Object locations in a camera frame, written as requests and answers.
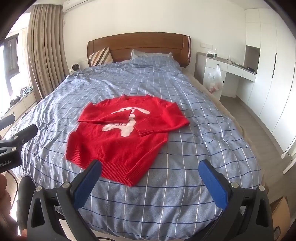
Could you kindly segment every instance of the wooden headboard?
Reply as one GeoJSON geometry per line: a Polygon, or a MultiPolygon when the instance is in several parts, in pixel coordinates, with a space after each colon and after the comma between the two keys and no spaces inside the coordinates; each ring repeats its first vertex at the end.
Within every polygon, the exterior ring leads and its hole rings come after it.
{"type": "Polygon", "coordinates": [[[190,36],[161,32],[117,34],[88,42],[89,66],[91,66],[89,56],[106,47],[109,47],[114,62],[130,59],[131,50],[137,49],[147,53],[172,52],[174,60],[181,67],[186,67],[189,65],[191,55],[190,36]]]}

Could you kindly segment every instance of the red sweater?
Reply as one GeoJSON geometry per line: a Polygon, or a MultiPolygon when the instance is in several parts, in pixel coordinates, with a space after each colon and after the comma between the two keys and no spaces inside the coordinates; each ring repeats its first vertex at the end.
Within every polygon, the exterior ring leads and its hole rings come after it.
{"type": "Polygon", "coordinates": [[[101,176],[128,186],[148,171],[168,132],[189,124],[176,103],[150,95],[90,102],[78,121],[66,159],[84,169],[98,159],[101,176]]]}

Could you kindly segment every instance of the blue gripper pad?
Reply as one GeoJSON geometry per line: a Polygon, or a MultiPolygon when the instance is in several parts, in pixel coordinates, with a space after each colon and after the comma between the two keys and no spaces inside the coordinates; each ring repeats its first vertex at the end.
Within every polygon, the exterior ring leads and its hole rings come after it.
{"type": "Polygon", "coordinates": [[[83,207],[94,188],[94,185],[98,181],[102,171],[101,162],[98,160],[92,161],[91,164],[85,169],[84,172],[79,175],[85,175],[80,182],[80,185],[76,188],[73,193],[75,209],[83,207]]]}
{"type": "Polygon", "coordinates": [[[227,179],[223,176],[222,178],[227,182],[221,180],[219,175],[222,174],[218,173],[208,160],[202,160],[199,163],[198,173],[211,194],[216,206],[225,210],[228,204],[228,197],[230,196],[230,191],[227,191],[229,188],[225,187],[226,183],[229,184],[227,179]]]}

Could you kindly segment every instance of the black cable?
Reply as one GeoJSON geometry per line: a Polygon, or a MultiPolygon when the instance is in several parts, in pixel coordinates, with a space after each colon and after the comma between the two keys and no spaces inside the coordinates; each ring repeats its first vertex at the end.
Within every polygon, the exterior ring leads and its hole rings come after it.
{"type": "Polygon", "coordinates": [[[7,172],[13,177],[13,179],[15,180],[15,183],[17,184],[17,191],[16,191],[16,193],[15,193],[15,197],[14,197],[13,202],[12,202],[12,204],[11,204],[11,206],[13,206],[13,204],[15,203],[15,198],[17,197],[17,192],[18,192],[18,182],[17,182],[15,176],[12,175],[12,173],[11,173],[10,171],[7,171],[7,172]]]}
{"type": "Polygon", "coordinates": [[[97,237],[98,239],[103,239],[103,240],[110,240],[110,241],[115,241],[114,239],[109,239],[109,238],[105,238],[105,237],[97,237]]]}

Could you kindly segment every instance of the bed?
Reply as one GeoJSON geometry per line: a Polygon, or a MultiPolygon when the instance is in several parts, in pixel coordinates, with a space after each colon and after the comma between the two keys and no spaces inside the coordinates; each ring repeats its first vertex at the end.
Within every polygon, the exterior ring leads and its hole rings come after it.
{"type": "Polygon", "coordinates": [[[170,132],[153,165],[134,187],[100,178],[79,211],[96,231],[139,240],[187,239],[219,216],[198,175],[208,159],[229,181],[244,188],[261,184],[261,169],[251,142],[229,112],[185,69],[190,61],[189,36],[129,33],[90,41],[89,56],[110,48],[114,62],[69,75],[11,131],[35,124],[38,134],[22,150],[23,165],[14,170],[37,185],[55,188],[82,171],[65,159],[70,132],[85,105],[107,98],[150,94],[176,102],[190,125],[170,132]],[[131,50],[173,53],[136,58],[131,50]]]}

